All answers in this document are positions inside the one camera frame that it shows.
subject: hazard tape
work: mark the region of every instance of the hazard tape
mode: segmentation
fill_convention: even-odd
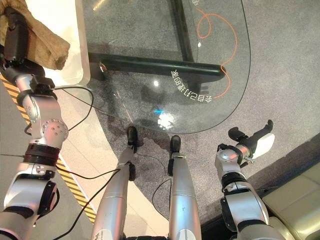
[[[19,110],[21,116],[23,117],[26,124],[28,125],[30,123],[30,118],[29,118],[26,110],[23,107],[19,106],[17,103],[17,97],[19,94],[18,88],[15,87],[14,85],[12,85],[10,82],[8,82],[1,74],[0,74],[0,79],[2,80],[2,84],[6,88],[7,92],[11,96],[12,101],[15,103],[16,108]],[[69,169],[67,163],[61,157],[61,155],[60,155],[60,158],[57,160],[56,165],[59,168],[70,172],[70,169]],[[68,172],[65,172],[65,171],[62,171],[59,169],[57,169],[57,172],[62,177],[63,181],[65,182],[66,186],[69,188],[70,192],[73,194],[76,201],[83,208],[86,205],[86,203],[88,202],[89,198],[84,193],[83,189],[81,188],[81,186],[78,183],[75,176],[73,174],[70,174]],[[84,212],[85,212],[86,216],[89,218],[89,220],[92,223],[94,223],[95,219],[96,219],[97,212],[91,203],[85,207]]]

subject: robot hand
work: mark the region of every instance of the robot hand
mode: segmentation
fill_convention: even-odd
[[[237,232],[238,240],[284,239],[268,225],[267,208],[241,171],[241,168],[271,149],[275,140],[275,135],[270,133],[272,128],[273,122],[268,120],[263,129],[248,137],[234,127],[228,135],[238,144],[220,144],[218,147],[214,165],[224,194],[220,201],[222,215],[226,226]]]

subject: gray carpet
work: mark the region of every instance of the gray carpet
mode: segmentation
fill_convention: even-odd
[[[140,1],[129,0],[126,2],[140,3]],[[160,4],[162,1],[156,2],[159,4],[154,7],[150,5],[150,9],[144,9],[141,15],[144,16],[148,13],[149,18],[157,19],[160,16],[157,14],[152,16],[150,11],[158,10],[163,14],[168,11],[166,1],[163,1],[163,4]],[[202,8],[205,5],[213,8],[210,5],[211,2],[214,1],[200,0],[199,6],[202,4]],[[320,132],[320,81],[318,81],[320,76],[320,68],[318,67],[320,62],[320,2],[316,0],[244,0],[243,4],[251,43],[251,71],[244,96],[234,113],[220,125],[199,133],[181,135],[181,151],[188,157],[202,223],[220,213],[217,200],[222,196],[222,193],[214,167],[214,159],[218,144],[234,144],[228,138],[230,128],[238,126],[240,130],[250,136],[263,127],[268,119],[272,119],[274,122],[273,133],[276,137],[273,148],[266,155],[258,158],[253,165],[243,169],[244,174],[250,177],[249,179],[256,188],[278,184],[276,179],[285,180],[288,178],[286,173],[291,173],[292,167],[296,169],[309,166],[319,159],[319,154],[312,154],[317,151],[319,141],[312,144],[307,152],[304,152],[304,149],[300,149],[298,152],[293,151],[289,155],[291,161],[288,162],[294,162],[294,164],[285,164],[286,158],[284,157]],[[85,6],[84,11],[86,24],[88,24],[92,12]],[[239,14],[240,18],[242,12],[235,11],[234,14],[233,17]],[[115,11],[112,18],[114,23],[118,25],[122,23],[119,15]],[[148,38],[150,34],[147,36],[136,35],[138,28],[134,27],[135,18],[142,18],[142,16],[133,14],[127,16],[131,21],[131,25],[126,26],[127,32],[130,34],[121,35],[122,40],[113,35],[105,38],[106,33],[116,34],[117,31],[115,33],[111,31],[103,18],[98,18],[99,20],[96,22],[99,27],[87,25],[89,51],[95,49],[101,51],[101,48],[104,48],[106,53],[128,53],[126,55],[129,55],[136,53],[137,48],[140,48],[144,49],[141,50],[142,55],[146,53],[159,58],[179,59],[177,39],[165,41],[164,45],[161,41],[164,38],[168,39],[174,36],[170,16],[168,15],[167,18],[170,19],[168,22],[171,25],[163,23],[164,28],[168,29],[165,32],[154,29],[149,24],[151,19],[147,21],[146,26],[143,26],[146,34],[148,31],[153,31],[155,38],[158,38],[159,41],[150,40]],[[110,41],[113,40],[119,41],[120,47],[109,47]],[[89,87],[93,88],[95,94],[102,91],[94,89],[94,85],[90,84],[93,83],[89,83]],[[125,132],[129,123],[111,117],[105,112],[96,112],[112,149],[119,156],[126,145]],[[141,155],[136,157],[137,179],[135,183],[151,200],[156,187],[167,178],[160,162],[167,167],[169,141],[172,134],[143,127],[137,128],[141,142],[138,153],[147,155],[147,157]],[[168,216],[168,182],[159,189],[154,200],[156,207],[165,216]]]

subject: white logo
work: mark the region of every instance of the white logo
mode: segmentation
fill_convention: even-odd
[[[199,0],[192,0],[192,3],[197,6],[199,4]]]

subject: yellow black striped tape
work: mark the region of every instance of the yellow black striped tape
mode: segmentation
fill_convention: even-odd
[[[17,109],[21,113],[21,116],[24,118],[26,124],[29,124],[30,119],[29,119],[29,116],[27,115],[25,109],[23,107],[19,106],[17,103],[17,97],[19,94],[18,89],[15,86],[13,86],[10,82],[8,82],[1,74],[0,74],[0,79],[2,80],[4,87],[6,88],[7,92],[11,96]],[[59,168],[68,171],[65,163],[60,158],[58,159],[56,164]],[[59,169],[57,171],[61,175],[62,179],[64,180],[65,184],[69,188],[70,192],[73,194],[76,201],[80,204],[81,207],[83,207],[87,203],[88,199],[85,197],[84,193],[82,192],[82,189],[80,188],[75,177],[68,172],[61,171]],[[84,212],[87,215],[87,217],[89,218],[89,220],[92,223],[94,223],[95,219],[96,219],[96,212],[93,210],[93,208],[90,205],[88,205],[85,207]]]

